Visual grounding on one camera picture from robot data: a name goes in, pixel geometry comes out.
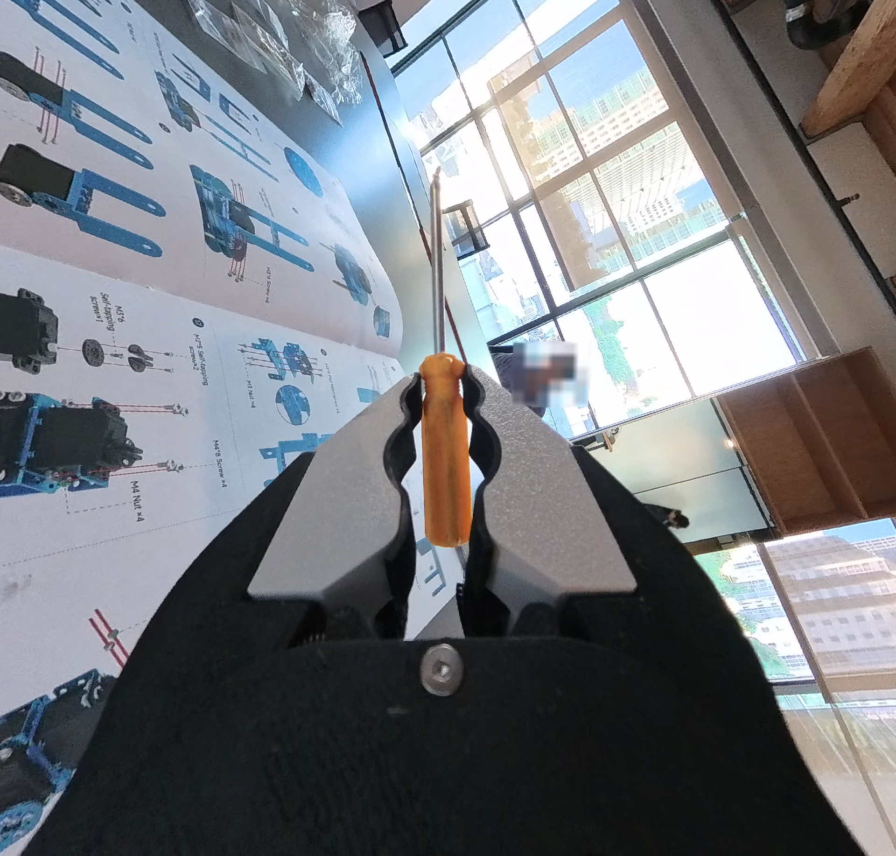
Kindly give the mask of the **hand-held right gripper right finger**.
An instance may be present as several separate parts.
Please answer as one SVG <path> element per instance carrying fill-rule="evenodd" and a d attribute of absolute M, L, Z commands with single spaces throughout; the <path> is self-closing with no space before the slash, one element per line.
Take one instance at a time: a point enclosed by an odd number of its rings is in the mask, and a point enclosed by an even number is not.
<path fill-rule="evenodd" d="M 473 496 L 462 582 L 466 638 L 501 638 L 530 605 L 627 595 L 632 570 L 570 443 L 487 372 L 468 365 L 463 409 Z"/>

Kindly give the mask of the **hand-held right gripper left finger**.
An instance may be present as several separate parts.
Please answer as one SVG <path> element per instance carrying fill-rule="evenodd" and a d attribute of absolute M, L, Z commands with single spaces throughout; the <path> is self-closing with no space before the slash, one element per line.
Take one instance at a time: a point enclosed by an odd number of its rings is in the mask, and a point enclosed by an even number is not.
<path fill-rule="evenodd" d="M 353 609 L 403 639 L 417 549 L 403 481 L 417 460 L 420 374 L 403 378 L 314 453 L 248 585 L 256 601 Z"/>

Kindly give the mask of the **orange handled screwdriver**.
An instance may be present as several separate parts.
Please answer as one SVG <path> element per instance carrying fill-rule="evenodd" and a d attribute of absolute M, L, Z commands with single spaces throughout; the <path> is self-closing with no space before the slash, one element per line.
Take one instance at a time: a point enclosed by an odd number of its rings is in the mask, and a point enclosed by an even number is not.
<path fill-rule="evenodd" d="M 420 366 L 425 531 L 430 543 L 454 548 L 469 541 L 472 494 L 467 417 L 462 400 L 465 363 L 446 350 L 441 171 L 430 183 L 434 352 Z"/>

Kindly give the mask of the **dark grey desk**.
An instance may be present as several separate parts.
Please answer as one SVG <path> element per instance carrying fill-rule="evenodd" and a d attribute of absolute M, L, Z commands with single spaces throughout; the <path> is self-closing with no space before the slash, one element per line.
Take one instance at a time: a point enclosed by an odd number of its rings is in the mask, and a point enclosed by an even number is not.
<path fill-rule="evenodd" d="M 359 22 L 351 38 L 362 56 L 362 99 L 339 108 L 337 125 L 308 97 L 296 102 L 283 81 L 215 43 L 199 29 L 185 0 L 135 1 L 340 180 L 399 302 L 399 362 L 406 372 L 416 372 L 434 352 L 427 175 L 404 131 L 407 115 L 392 72 L 364 25 Z M 252 12 L 246 0 L 207 1 L 226 13 L 233 2 Z"/>

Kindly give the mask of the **window with roller blinds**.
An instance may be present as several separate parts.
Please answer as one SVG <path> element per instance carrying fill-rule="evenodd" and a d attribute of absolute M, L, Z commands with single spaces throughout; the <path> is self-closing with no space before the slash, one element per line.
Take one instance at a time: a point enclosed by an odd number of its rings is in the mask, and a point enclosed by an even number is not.
<path fill-rule="evenodd" d="M 820 681 L 827 686 L 806 656 L 796 622 L 782 601 L 766 549 L 772 541 L 707 553 L 696 560 L 745 632 L 767 678 Z"/>

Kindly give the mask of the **printed assembly instruction sheet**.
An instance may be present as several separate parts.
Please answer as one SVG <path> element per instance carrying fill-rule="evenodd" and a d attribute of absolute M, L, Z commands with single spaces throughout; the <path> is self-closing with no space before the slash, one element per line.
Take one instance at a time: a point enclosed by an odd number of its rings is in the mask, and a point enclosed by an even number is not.
<path fill-rule="evenodd" d="M 117 675 L 402 332 L 340 180 L 135 0 L 2 0 L 2 710 Z"/>

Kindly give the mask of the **large black framed window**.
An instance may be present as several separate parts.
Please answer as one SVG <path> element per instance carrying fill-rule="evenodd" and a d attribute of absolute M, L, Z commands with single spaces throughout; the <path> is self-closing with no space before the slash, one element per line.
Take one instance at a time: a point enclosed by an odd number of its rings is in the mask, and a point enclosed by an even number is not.
<path fill-rule="evenodd" d="M 806 357 L 745 202 L 630 0 L 471 0 L 395 68 L 485 339 L 575 344 L 569 437 Z"/>

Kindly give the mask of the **beige roller blind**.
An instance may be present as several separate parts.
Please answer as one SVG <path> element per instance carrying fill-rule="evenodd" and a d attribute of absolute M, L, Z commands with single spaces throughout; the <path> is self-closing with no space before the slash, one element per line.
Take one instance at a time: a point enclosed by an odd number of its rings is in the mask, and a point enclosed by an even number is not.
<path fill-rule="evenodd" d="M 830 690 L 894 687 L 894 521 L 782 538 L 766 549 L 800 644 Z"/>

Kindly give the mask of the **small plastic bag of screws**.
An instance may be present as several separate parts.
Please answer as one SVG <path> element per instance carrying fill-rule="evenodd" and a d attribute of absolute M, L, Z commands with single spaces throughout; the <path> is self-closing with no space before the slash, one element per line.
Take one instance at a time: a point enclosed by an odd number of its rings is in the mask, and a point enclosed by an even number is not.
<path fill-rule="evenodd" d="M 206 0 L 186 0 L 199 28 L 247 66 L 267 74 L 263 60 L 242 27 Z"/>
<path fill-rule="evenodd" d="M 234 21 L 263 64 L 287 83 L 290 95 L 302 100 L 305 93 L 304 66 L 289 51 L 286 32 L 280 18 L 266 0 L 245 0 L 254 14 L 232 3 Z"/>
<path fill-rule="evenodd" d="M 305 88 L 312 101 L 338 126 L 343 126 L 337 104 L 330 92 L 306 69 Z"/>

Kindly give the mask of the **crumpled clear plastic wrap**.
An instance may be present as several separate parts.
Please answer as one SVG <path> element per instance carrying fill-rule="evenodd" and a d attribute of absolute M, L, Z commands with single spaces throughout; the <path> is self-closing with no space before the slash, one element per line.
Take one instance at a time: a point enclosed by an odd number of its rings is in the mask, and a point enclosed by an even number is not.
<path fill-rule="evenodd" d="M 327 74 L 335 103 L 360 103 L 361 55 L 352 40 L 358 19 L 347 0 L 286 1 L 300 33 Z"/>

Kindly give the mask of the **wooden ceiling beam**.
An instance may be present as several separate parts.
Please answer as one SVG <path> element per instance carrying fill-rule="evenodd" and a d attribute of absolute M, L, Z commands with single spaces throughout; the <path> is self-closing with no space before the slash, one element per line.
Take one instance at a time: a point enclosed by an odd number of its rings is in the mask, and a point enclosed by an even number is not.
<path fill-rule="evenodd" d="M 828 75 L 801 130 L 813 140 L 864 115 L 895 71 L 895 0 L 873 0 Z"/>

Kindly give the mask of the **wooden wall cabinet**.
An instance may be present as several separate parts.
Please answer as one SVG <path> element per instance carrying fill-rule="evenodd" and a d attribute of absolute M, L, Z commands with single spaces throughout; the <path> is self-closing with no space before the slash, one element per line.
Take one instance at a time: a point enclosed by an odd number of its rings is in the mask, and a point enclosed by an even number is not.
<path fill-rule="evenodd" d="M 716 400 L 782 535 L 894 518 L 894 385 L 871 347 Z"/>

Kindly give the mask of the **black duct pipe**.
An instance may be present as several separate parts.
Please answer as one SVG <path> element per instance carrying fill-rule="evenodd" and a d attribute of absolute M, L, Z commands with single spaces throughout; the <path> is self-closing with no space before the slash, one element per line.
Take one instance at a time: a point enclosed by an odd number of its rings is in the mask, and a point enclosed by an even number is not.
<path fill-rule="evenodd" d="M 822 49 L 853 33 L 866 16 L 871 2 L 856 0 L 847 9 L 825 21 L 815 17 L 815 0 L 783 0 L 790 42 L 801 50 Z"/>

